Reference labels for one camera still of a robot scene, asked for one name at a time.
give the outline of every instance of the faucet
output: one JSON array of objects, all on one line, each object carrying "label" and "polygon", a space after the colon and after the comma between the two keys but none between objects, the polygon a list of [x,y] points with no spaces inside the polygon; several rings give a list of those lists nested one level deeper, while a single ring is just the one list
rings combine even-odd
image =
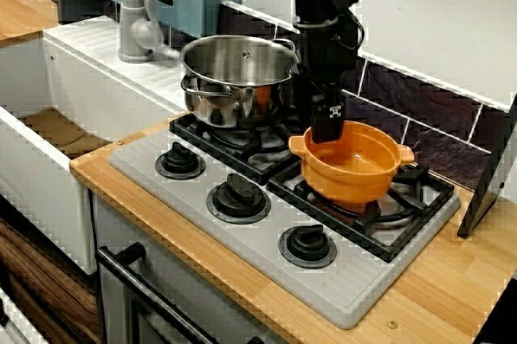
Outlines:
[{"label": "faucet", "polygon": [[155,0],[124,0],[120,6],[119,58],[128,63],[146,63],[152,60],[153,52],[179,59],[179,52],[163,43]]}]

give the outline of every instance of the pot handle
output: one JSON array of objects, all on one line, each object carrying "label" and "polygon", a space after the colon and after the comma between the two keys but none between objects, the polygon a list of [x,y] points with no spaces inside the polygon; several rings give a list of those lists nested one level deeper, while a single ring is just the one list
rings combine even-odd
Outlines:
[{"label": "pot handle", "polygon": [[401,166],[408,165],[414,162],[413,150],[408,146],[397,145],[398,150],[401,152]]},{"label": "pot handle", "polygon": [[[191,80],[195,80],[195,90],[190,87]],[[200,79],[196,76],[188,76],[185,75],[181,81],[181,88],[187,94],[195,95],[195,96],[205,96],[209,98],[213,98],[215,96],[224,96],[226,98],[238,99],[238,97],[232,93],[227,86],[228,92],[210,92],[210,91],[201,91],[200,90]]]},{"label": "pot handle", "polygon": [[289,150],[298,157],[303,158],[305,155],[305,137],[292,136],[289,138]]},{"label": "pot handle", "polygon": [[287,45],[289,49],[291,49],[294,53],[296,53],[296,45],[288,39],[272,39],[270,40],[273,43],[277,43],[280,45]]}]

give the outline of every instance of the wooden countertop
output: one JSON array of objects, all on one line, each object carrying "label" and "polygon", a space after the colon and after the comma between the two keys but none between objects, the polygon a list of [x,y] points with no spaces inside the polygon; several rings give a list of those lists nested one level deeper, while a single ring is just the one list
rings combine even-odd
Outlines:
[{"label": "wooden countertop", "polygon": [[57,5],[49,0],[0,0],[0,48],[39,39],[56,27]]},{"label": "wooden countertop", "polygon": [[[166,127],[162,122],[123,141]],[[288,342],[471,343],[517,268],[517,205],[496,203],[463,240],[456,230],[472,193],[457,187],[462,208],[354,329],[339,329],[112,168],[107,158],[118,147],[77,158],[72,174]]]}]

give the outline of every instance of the metal pot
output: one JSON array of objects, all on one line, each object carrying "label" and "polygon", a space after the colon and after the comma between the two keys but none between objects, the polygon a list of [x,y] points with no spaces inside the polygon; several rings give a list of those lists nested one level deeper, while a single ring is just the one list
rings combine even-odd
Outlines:
[{"label": "metal pot", "polygon": [[[291,50],[275,41],[288,44]],[[181,82],[189,111],[215,128],[253,130],[280,120],[291,105],[290,40],[210,36],[181,51]]]}]

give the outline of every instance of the sink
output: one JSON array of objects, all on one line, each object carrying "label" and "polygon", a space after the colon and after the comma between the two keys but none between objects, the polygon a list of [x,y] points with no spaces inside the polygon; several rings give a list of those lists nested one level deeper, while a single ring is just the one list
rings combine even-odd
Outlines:
[{"label": "sink", "polygon": [[102,17],[0,49],[0,194],[87,274],[96,270],[88,190],[70,174],[67,156],[19,119],[54,107],[116,141],[179,113],[167,95],[183,97],[181,65],[123,63],[117,28]]}]

